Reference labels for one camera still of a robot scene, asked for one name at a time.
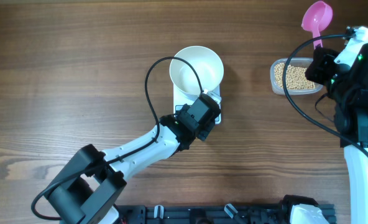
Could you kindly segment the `pink plastic scoop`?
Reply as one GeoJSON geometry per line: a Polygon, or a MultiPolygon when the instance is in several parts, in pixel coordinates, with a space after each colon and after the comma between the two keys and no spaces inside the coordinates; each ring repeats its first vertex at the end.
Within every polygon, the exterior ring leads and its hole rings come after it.
{"type": "Polygon", "coordinates": [[[311,32],[313,38],[321,35],[333,18],[333,10],[324,1],[317,1],[312,4],[303,16],[301,27],[303,30],[311,32]]]}

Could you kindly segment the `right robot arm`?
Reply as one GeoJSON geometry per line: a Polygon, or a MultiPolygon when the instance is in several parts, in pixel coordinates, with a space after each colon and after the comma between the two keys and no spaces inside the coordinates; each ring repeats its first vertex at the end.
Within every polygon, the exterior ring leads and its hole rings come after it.
{"type": "Polygon", "coordinates": [[[340,141],[346,160],[352,223],[368,223],[368,44],[351,53],[346,65],[339,52],[315,49],[306,78],[324,85],[328,98],[335,101],[334,125],[350,139],[340,141]]]}

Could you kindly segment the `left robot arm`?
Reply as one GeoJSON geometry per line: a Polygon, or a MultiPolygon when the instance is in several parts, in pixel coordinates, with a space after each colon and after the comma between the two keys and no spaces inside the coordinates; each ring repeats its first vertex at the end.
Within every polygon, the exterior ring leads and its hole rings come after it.
{"type": "Polygon", "coordinates": [[[205,91],[192,105],[163,116],[147,134],[122,146],[82,147],[52,180],[45,198],[60,223],[115,223],[115,201],[127,181],[151,164],[204,141],[220,115],[221,97],[205,91]]]}

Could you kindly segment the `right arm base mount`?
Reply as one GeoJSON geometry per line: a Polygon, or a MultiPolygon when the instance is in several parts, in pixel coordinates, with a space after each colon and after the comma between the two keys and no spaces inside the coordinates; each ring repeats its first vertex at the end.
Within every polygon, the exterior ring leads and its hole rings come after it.
{"type": "Polygon", "coordinates": [[[322,205],[309,197],[285,195],[280,201],[278,223],[333,224],[337,223],[333,205],[322,205]]]}

